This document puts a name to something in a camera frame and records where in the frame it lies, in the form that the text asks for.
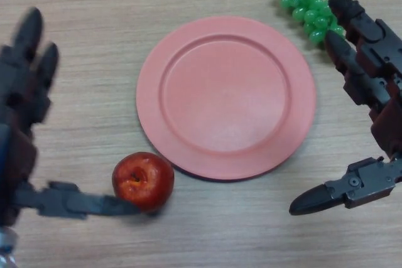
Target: plate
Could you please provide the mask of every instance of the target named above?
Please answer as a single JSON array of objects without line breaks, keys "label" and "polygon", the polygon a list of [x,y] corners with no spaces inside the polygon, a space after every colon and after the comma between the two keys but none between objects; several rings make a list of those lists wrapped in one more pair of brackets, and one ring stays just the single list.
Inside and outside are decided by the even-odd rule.
[{"label": "plate", "polygon": [[163,38],[138,78],[140,123],[184,171],[243,180],[271,171],[307,136],[315,84],[275,29],[238,16],[200,19]]}]

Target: wood grain surface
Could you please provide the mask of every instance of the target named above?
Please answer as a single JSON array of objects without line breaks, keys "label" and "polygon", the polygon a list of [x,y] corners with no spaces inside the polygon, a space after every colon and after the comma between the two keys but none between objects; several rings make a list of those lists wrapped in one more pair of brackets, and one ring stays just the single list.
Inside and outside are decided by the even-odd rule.
[{"label": "wood grain surface", "polygon": [[[402,0],[360,2],[402,35]],[[62,58],[52,110],[35,129],[37,187],[64,180],[112,193],[115,164],[129,153],[152,151],[134,101],[146,56],[167,33],[201,17],[240,15],[282,32],[309,62],[318,104],[308,138],[279,169],[229,184],[176,172],[174,194],[157,217],[75,221],[24,211],[16,226],[20,267],[400,267],[400,188],[354,210],[288,214],[301,192],[383,152],[371,136],[368,109],[354,105],[341,75],[276,0],[0,0],[2,43],[30,6],[41,9],[44,42],[54,41]]]}]

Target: apple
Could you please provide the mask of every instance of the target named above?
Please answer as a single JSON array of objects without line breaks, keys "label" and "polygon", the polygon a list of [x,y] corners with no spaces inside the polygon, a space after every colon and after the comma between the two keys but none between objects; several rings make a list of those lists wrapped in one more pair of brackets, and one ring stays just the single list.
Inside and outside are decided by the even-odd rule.
[{"label": "apple", "polygon": [[153,153],[138,152],[117,164],[112,183],[117,197],[134,203],[145,213],[152,213],[168,201],[175,173],[165,159]]}]

